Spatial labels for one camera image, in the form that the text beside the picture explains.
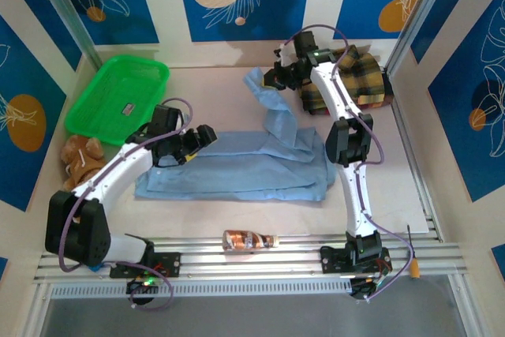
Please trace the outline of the light blue long sleeve shirt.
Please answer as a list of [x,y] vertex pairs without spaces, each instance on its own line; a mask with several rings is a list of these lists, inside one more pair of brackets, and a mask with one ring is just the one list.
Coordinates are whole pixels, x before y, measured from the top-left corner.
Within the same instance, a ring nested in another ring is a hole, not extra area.
[[138,198],[160,200],[322,201],[335,183],[335,166],[313,127],[301,129],[288,102],[265,88],[255,68],[243,81],[267,113],[261,131],[219,133],[216,142],[182,166],[172,157],[142,174]]

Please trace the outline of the green plastic basket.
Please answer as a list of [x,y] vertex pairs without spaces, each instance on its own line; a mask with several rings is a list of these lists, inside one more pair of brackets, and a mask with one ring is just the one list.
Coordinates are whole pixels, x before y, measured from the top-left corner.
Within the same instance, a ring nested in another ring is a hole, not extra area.
[[123,145],[151,119],[169,77],[169,68],[152,59],[131,55],[109,59],[66,115],[67,131],[95,137],[105,144]]

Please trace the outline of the yellow plaid folded shirt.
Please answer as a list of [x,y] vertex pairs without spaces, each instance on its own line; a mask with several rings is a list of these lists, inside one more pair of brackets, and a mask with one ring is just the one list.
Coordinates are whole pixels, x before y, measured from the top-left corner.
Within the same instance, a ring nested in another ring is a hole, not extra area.
[[[339,74],[351,99],[361,109],[385,107],[392,103],[394,93],[387,74],[368,52],[360,52],[355,45],[339,63]],[[329,114],[317,87],[306,81],[298,90],[303,111],[311,114]]]

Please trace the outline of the brown teddy bear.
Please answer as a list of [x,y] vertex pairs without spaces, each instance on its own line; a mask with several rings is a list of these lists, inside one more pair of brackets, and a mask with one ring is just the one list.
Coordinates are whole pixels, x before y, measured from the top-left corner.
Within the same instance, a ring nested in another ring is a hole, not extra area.
[[90,180],[106,166],[101,142],[95,137],[72,135],[60,152],[68,178],[63,190],[70,192],[80,184]]

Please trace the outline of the brown plastic bottle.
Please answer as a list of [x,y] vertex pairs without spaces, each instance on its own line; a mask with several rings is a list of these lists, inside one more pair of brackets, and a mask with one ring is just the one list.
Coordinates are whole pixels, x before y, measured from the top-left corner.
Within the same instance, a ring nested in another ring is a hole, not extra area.
[[225,230],[222,245],[224,250],[273,249],[279,247],[279,237],[251,230]]

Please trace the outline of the black controller board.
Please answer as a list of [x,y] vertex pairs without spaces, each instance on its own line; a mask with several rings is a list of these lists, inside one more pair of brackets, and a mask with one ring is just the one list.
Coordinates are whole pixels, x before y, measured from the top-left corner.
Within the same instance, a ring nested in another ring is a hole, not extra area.
[[157,294],[159,286],[153,277],[136,278],[127,282],[126,293],[131,294]]
[[351,279],[350,280],[350,296],[358,301],[365,300],[374,295],[381,286],[384,277],[367,278],[367,279]]

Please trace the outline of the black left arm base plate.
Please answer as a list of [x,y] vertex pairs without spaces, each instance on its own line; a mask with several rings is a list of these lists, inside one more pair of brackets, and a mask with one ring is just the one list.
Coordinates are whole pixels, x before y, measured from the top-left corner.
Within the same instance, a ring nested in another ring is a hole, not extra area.
[[[149,253],[142,258],[141,265],[157,271],[164,277],[178,277],[181,268],[181,254],[172,253]],[[125,264],[116,264],[110,270],[110,277],[113,279],[134,279],[152,275],[145,268],[131,267]]]

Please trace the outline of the aluminium corner post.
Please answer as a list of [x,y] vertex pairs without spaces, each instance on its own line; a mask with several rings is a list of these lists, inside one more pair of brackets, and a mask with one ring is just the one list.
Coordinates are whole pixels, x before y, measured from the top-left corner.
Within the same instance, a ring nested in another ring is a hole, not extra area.
[[400,65],[403,56],[408,52],[410,44],[423,25],[435,0],[417,0],[412,13],[410,14],[404,29],[400,32],[397,42],[384,70],[390,77]]
[[92,41],[88,30],[84,26],[83,21],[79,17],[78,12],[71,0],[50,0],[51,5],[60,16],[63,24],[72,36],[81,53],[89,61],[90,65],[98,71],[103,62],[95,49],[95,44]]

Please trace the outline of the aluminium side rail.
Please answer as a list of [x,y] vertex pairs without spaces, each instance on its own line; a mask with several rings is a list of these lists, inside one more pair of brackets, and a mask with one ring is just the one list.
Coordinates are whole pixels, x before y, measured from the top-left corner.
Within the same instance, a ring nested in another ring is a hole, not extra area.
[[415,156],[413,140],[411,139],[410,136],[410,128],[408,126],[405,112],[402,109],[402,104],[400,103],[400,100],[401,97],[397,94],[397,91],[394,89],[394,100],[391,105],[391,108],[393,110],[398,131],[402,139],[402,144],[406,152],[407,161],[410,165],[410,171],[413,175],[413,180],[417,189],[419,200],[421,202],[425,218],[431,223],[432,228],[436,233],[436,240],[439,242],[445,242],[446,238],[444,236],[443,231],[440,228],[440,221],[436,214],[431,194],[427,187],[426,181],[422,175],[418,160]]

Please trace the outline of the aluminium rail bed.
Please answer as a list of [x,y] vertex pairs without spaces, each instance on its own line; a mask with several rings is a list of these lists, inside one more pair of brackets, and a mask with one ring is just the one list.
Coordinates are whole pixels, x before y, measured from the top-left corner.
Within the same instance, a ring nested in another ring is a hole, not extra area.
[[[321,277],[320,248],[341,248],[343,234],[282,235],[275,249],[224,251],[222,239],[153,238],[158,253],[181,254],[180,280],[277,279]],[[441,242],[434,233],[415,234],[413,247],[422,275],[466,274],[456,243]]]

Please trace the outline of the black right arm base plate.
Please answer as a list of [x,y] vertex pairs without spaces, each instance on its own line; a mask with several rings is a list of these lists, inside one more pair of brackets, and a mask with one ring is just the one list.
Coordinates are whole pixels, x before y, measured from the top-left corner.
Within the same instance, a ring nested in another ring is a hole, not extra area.
[[349,247],[336,249],[330,246],[320,248],[320,262],[324,274],[388,274],[392,272],[391,258],[387,248],[368,257],[359,257]]

